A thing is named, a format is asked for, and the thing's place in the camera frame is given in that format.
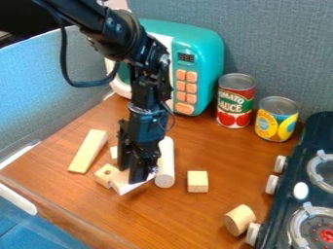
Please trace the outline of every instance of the can label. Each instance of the can label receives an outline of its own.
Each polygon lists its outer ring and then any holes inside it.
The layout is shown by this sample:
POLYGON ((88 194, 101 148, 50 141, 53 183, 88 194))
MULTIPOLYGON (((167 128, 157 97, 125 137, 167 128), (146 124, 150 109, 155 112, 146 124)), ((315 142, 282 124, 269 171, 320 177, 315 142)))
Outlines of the can label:
POLYGON ((259 109, 255 122, 255 132, 262 138, 283 142, 294 131, 298 113, 293 115, 274 115, 264 109, 259 109))
POLYGON ((244 127, 250 122, 255 89, 218 91, 217 121, 227 127, 244 127))

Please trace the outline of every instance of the tin can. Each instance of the tin can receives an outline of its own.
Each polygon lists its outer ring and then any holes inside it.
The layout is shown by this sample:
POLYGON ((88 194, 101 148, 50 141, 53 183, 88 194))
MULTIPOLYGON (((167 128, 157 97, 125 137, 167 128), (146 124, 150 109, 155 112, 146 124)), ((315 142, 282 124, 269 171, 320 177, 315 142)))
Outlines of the tin can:
POLYGON ((241 128, 251 121, 256 83, 245 74, 227 74, 219 79, 217 117, 219 124, 241 128))
POLYGON ((255 132, 266 140, 284 142, 295 129, 298 113, 299 106, 291 99, 279 96, 265 97, 259 102, 255 132))

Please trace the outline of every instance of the orange button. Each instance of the orange button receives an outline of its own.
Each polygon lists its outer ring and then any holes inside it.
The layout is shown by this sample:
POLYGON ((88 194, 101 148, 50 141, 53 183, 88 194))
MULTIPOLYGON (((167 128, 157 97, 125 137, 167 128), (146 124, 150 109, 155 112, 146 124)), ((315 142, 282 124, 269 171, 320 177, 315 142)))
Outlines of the orange button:
POLYGON ((181 91, 179 91, 179 92, 177 93, 177 99, 178 99, 179 101, 184 101, 184 102, 185 102, 185 99, 186 99, 186 94, 185 94, 185 92, 181 92, 181 91))
POLYGON ((197 85, 187 84, 186 85, 186 90, 187 90, 187 92, 190 92, 190 93, 196 93, 197 92, 197 85))
POLYGON ((186 95, 186 100, 189 104, 195 104, 197 103, 197 96, 193 94, 187 94, 186 95))
POLYGON ((178 79, 178 80, 185 81, 186 71, 185 71, 185 70, 178 69, 178 70, 176 71, 176 76, 177 76, 177 79, 178 79))
POLYGON ((194 107, 192 105, 189 105, 189 104, 176 103, 175 107, 176 107, 177 112, 179 112, 179 113, 191 115, 194 112, 194 107))
POLYGON ((177 89, 178 90, 185 90, 185 82, 177 81, 177 89))
POLYGON ((195 83, 198 79, 198 75, 196 72, 187 72, 186 74, 186 81, 190 83, 195 83))

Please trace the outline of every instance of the wooden block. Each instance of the wooden block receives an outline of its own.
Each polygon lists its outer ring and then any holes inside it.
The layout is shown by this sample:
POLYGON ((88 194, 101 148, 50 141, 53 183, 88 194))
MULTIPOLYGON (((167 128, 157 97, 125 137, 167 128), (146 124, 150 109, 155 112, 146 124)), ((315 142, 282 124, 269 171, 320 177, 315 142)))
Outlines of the wooden block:
POLYGON ((170 188, 174 184, 174 146, 172 138, 166 136, 159 143, 161 157, 158 160, 159 171, 155 184, 160 188, 170 188))
POLYGON ((113 146, 110 147, 110 156, 111 156, 111 163, 113 165, 118 165, 118 147, 117 146, 113 146))
POLYGON ((106 131, 91 129, 75 155, 74 160, 70 163, 68 171, 86 173, 106 141, 106 131))
POLYGON ((239 236, 257 220, 254 212, 248 206, 242 204, 223 217, 223 223, 233 236, 239 236))
POLYGON ((190 193, 207 193, 207 171, 187 171, 187 190, 190 193))
POLYGON ((118 168, 107 163, 93 174, 93 178, 97 183, 104 186, 106 189, 110 189, 112 188, 111 175, 115 172, 119 172, 118 168))
POLYGON ((118 193, 119 196, 122 196, 137 187, 141 186, 142 184, 150 181, 155 177, 155 174, 150 174, 148 176, 147 181, 136 183, 136 184, 129 184, 130 179, 130 170, 126 169, 124 171, 119 171, 114 174, 111 174, 111 185, 112 188, 118 193))

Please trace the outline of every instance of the yellow label can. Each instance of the yellow label can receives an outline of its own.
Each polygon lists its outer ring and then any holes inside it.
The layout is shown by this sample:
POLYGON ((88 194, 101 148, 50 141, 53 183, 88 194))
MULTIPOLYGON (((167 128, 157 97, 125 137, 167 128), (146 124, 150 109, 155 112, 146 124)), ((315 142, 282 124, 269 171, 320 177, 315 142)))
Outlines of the yellow label can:
POLYGON ((296 102, 278 96, 263 98, 255 122, 258 136, 274 142, 286 141, 295 129, 299 108, 296 102))

